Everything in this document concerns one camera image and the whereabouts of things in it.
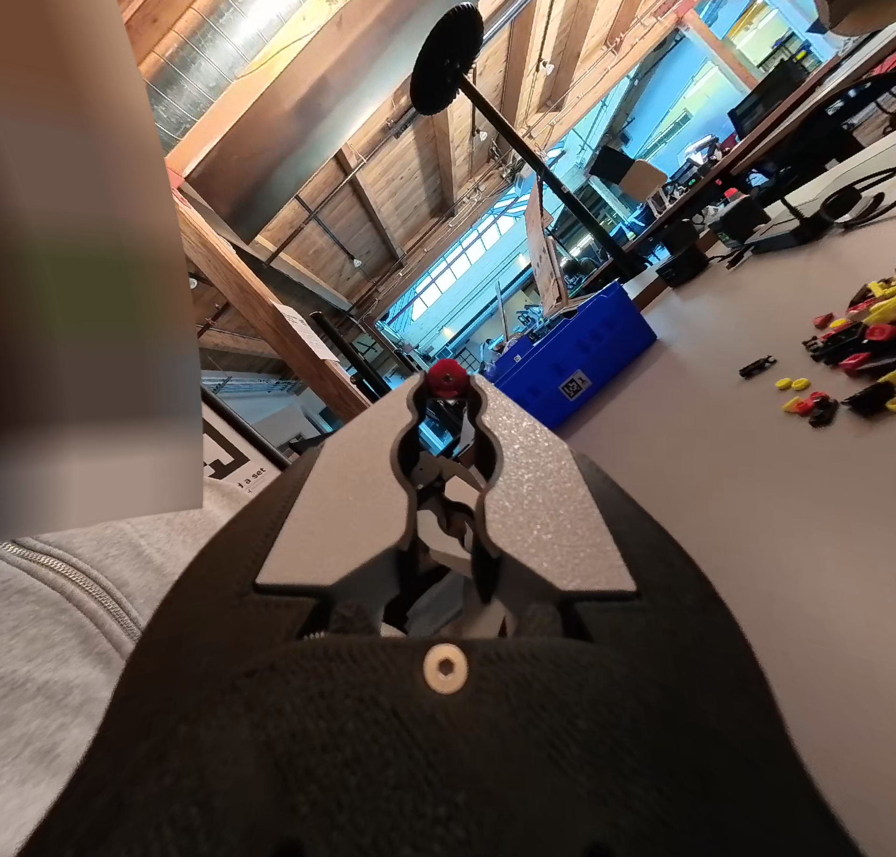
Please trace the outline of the wooden board on white stand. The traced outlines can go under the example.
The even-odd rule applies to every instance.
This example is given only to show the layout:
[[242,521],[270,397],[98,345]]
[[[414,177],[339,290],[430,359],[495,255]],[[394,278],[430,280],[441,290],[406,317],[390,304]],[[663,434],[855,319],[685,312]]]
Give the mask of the wooden board on white stand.
[[532,274],[539,292],[543,318],[577,311],[588,296],[574,298],[570,295],[566,277],[562,271],[555,241],[546,235],[543,212],[543,183],[535,178],[526,203],[523,220],[525,224]]

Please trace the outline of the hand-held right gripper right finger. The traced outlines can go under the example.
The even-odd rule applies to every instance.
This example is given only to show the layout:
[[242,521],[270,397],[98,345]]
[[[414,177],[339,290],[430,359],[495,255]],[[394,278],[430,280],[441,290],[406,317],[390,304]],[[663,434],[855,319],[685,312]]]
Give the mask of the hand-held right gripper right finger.
[[470,378],[463,454],[476,498],[464,637],[513,633],[532,606],[627,602],[636,582],[566,443],[484,377]]

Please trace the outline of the black and tan display panel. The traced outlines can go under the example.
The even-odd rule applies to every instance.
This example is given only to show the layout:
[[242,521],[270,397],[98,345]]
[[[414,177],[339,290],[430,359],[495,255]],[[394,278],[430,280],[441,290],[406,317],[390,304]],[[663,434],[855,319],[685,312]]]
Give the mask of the black and tan display panel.
[[641,159],[633,159],[611,146],[601,146],[588,166],[588,174],[620,190],[639,203],[647,202],[665,185],[668,177],[661,169]]

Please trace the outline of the silver ventilation duct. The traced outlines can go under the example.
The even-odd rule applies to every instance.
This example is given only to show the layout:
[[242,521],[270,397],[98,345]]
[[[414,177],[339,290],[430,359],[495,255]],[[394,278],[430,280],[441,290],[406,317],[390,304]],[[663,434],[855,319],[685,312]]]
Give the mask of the silver ventilation duct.
[[140,63],[163,156],[185,175],[349,0],[195,0]]

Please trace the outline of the wooden support post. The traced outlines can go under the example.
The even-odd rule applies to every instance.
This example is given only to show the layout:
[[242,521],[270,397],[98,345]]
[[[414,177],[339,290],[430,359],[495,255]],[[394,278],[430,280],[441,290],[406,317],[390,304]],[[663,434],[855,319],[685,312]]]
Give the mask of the wooden support post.
[[318,356],[280,310],[278,297],[232,246],[176,190],[172,197],[185,257],[341,421],[364,413],[370,401],[338,362]]

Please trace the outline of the black and white marker poster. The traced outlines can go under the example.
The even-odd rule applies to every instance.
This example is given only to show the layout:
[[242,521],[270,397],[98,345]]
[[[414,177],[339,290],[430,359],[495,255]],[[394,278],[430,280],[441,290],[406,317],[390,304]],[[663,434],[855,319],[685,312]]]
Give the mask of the black and white marker poster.
[[203,406],[204,476],[255,496],[289,468],[285,456],[206,386]]

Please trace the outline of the black pole with round disc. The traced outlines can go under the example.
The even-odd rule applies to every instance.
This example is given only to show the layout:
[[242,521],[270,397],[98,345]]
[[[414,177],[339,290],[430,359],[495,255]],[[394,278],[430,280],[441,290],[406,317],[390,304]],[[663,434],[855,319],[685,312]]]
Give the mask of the black pole with round disc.
[[413,108],[420,115],[431,117],[446,110],[460,93],[464,94],[497,134],[534,170],[537,180],[548,186],[603,248],[625,280],[633,279],[644,270],[644,264],[616,243],[588,207],[569,191],[468,78],[484,41],[485,24],[476,6],[463,3],[447,11],[428,34],[413,68],[409,87]]

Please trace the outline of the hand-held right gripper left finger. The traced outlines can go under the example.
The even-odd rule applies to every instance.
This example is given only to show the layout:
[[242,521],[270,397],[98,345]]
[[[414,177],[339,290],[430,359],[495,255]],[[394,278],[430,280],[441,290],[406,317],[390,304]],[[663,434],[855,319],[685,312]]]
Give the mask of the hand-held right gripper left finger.
[[415,535],[402,441],[415,462],[424,384],[413,375],[255,501],[253,589],[281,637],[317,630],[339,608],[358,609],[361,627],[378,634]]

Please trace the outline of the small red plastic part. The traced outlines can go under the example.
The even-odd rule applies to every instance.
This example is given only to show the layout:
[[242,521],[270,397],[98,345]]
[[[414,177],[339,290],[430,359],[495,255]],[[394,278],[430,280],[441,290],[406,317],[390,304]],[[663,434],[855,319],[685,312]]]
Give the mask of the small red plastic part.
[[442,401],[464,398],[469,389],[467,370],[454,358],[441,358],[426,374],[431,396]]

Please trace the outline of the large blue plastic bin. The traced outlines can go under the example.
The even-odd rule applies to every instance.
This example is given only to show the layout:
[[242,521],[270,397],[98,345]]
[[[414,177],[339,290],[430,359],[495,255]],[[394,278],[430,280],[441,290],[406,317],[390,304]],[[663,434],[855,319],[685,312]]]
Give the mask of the large blue plastic bin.
[[486,378],[545,427],[576,414],[657,341],[623,286],[613,281],[550,332],[511,347]]

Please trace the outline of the pile of loose lego pieces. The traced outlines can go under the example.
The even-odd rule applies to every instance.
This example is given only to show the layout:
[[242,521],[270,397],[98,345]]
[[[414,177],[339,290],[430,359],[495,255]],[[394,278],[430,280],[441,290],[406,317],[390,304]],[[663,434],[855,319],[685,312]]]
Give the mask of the pile of loose lego pieces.
[[837,396],[808,375],[776,382],[787,400],[781,411],[814,429],[831,426],[840,412],[862,421],[895,415],[895,276],[870,280],[850,298],[842,313],[812,321],[812,335],[801,341],[812,364],[840,377],[853,389]]

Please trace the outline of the black device with green lights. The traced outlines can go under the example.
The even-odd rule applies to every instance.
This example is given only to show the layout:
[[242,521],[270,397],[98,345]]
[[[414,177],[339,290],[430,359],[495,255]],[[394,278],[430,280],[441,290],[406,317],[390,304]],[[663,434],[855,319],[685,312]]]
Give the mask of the black device with green lights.
[[770,222],[766,209],[753,196],[744,195],[720,209],[709,223],[718,240],[728,248],[744,246],[757,230]]

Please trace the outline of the black computer monitor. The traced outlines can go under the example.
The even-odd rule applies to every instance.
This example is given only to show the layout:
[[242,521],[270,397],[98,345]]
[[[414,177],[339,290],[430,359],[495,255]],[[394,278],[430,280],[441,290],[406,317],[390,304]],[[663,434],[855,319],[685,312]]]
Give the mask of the black computer monitor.
[[830,72],[828,64],[808,70],[796,57],[780,60],[733,109],[728,111],[736,142],[742,143],[757,126],[816,75]]

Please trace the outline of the black slanted bar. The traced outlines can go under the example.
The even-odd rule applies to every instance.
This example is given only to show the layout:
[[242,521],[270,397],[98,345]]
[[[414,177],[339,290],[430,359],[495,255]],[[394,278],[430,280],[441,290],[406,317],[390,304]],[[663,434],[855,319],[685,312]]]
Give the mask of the black slanted bar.
[[326,338],[328,338],[338,349],[338,352],[349,363],[354,370],[351,380],[359,386],[359,389],[373,402],[387,396],[392,389],[385,379],[372,367],[372,365],[353,347],[339,332],[335,325],[319,311],[311,314],[314,324],[320,328]]

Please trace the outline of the white paper sign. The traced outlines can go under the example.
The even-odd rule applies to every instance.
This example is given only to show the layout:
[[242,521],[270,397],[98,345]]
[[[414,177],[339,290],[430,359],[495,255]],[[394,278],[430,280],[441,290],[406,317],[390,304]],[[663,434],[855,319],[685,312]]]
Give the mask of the white paper sign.
[[335,363],[336,365],[341,364],[340,358],[323,341],[314,328],[309,325],[308,321],[295,309],[281,303],[272,303],[272,306],[285,318],[286,322],[317,358]]

